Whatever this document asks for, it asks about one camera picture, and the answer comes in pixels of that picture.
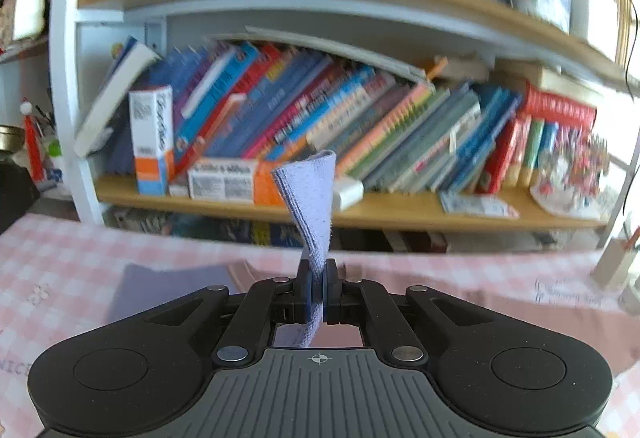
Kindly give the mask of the purple and pink sweater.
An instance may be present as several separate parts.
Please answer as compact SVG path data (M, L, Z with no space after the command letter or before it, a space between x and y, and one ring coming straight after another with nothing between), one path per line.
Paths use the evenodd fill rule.
M307 321L302 325L291 323L278 328L274 341L278 347L308 347L321 328L324 307L329 300L326 260L331 239L334 171L335 153L323 150L302 162L281 165L272 172L303 239L300 259L309 263L304 302ZM232 278L232 273L239 271L241 266L237 262L154 271L129 264L124 268L105 320L122 320L211 285L222 285L231 294L239 293L239 282Z

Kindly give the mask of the white charger block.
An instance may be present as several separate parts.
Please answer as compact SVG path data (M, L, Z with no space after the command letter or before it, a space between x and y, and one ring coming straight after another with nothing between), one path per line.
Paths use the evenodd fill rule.
M337 177L333 182L332 193L332 211L344 212L362 200L363 183L348 176Z

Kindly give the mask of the white and orange flat box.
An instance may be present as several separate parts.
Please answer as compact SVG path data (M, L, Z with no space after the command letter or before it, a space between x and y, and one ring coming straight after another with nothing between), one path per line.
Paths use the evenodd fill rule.
M278 163L203 158L188 171L190 197L210 202L284 206L272 171Z

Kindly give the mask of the flat paper packet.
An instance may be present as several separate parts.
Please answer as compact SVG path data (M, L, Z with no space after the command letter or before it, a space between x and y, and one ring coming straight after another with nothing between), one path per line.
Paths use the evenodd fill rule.
M447 214L485 218L520 217L520 213L513 206L494 195L459 195L442 192L439 195L439 201Z

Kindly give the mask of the red dictionary books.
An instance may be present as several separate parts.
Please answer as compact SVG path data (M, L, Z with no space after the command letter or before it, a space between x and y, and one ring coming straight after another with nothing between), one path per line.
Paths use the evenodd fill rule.
M506 80L501 87L517 94L521 102L480 173L476 191L488 195L533 185L540 157L554 149L559 134L590 132L597 117L597 109L587 102L538 90L527 80Z

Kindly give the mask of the row of leaning books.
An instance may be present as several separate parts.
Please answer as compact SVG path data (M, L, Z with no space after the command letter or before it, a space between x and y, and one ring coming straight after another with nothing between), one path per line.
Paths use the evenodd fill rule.
M476 191L517 94L464 82L436 87L416 70L314 47L213 41L158 56L128 38L76 140L106 172L132 175L129 93L170 85L175 175L190 195L203 158L280 164L335 153L335 172L364 191Z

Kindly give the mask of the pink checked tablecloth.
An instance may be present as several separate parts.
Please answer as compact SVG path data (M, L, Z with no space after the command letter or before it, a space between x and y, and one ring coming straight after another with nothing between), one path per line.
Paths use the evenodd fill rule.
M209 284L243 292L293 276L298 250L146 235L28 214L1 237L1 432L41 424L26 378L49 346ZM599 429L639 432L639 321L590 280L599 253L383 254L340 252L338 268L391 292L427 284L585 340L614 373Z

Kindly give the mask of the white and orange tall box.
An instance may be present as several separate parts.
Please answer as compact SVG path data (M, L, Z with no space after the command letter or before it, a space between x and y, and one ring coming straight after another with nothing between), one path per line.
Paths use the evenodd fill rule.
M175 175L170 85L129 93L131 145L140 195L167 195Z

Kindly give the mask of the colourful toy decoration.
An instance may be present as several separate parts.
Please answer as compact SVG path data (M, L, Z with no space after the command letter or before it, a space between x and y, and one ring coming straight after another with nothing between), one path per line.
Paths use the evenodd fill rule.
M600 181L609 170L605 139L583 129L561 127L552 149L539 156L538 175L529 193L550 215L600 221Z

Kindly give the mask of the white pen holder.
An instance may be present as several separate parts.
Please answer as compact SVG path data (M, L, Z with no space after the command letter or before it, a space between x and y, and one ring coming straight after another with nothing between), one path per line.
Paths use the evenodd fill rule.
M630 247L626 240L611 239L596 267L591 271L591 279L602 290L616 290L622 287L638 253L639 250Z

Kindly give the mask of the red santa figurine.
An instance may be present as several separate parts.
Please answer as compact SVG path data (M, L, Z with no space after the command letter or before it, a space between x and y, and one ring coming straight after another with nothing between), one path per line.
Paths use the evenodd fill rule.
M24 99L21 102L20 111L24 117L25 143L30 165L30 176L38 184L46 179L46 171L44 170L44 158L41 151L37 123L34 113L32 113L32 104Z

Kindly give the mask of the white wooden bookshelf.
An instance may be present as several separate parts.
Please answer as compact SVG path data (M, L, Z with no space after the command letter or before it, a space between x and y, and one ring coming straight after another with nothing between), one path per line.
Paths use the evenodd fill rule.
M475 53L559 67L611 96L639 86L591 46L491 0L52 0L49 61L65 180L79 219L102 225L113 205L285 223L282 207L140 195L130 178L109 177L99 157L74 149L113 46L135 36L165 53L209 36L292 32L354 45L420 66L434 55Z

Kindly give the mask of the brass bowl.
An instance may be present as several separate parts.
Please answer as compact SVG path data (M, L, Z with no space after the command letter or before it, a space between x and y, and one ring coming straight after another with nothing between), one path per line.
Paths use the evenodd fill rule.
M25 131L23 128L13 125L0 125L0 152L2 154L14 154L23 149L25 143Z

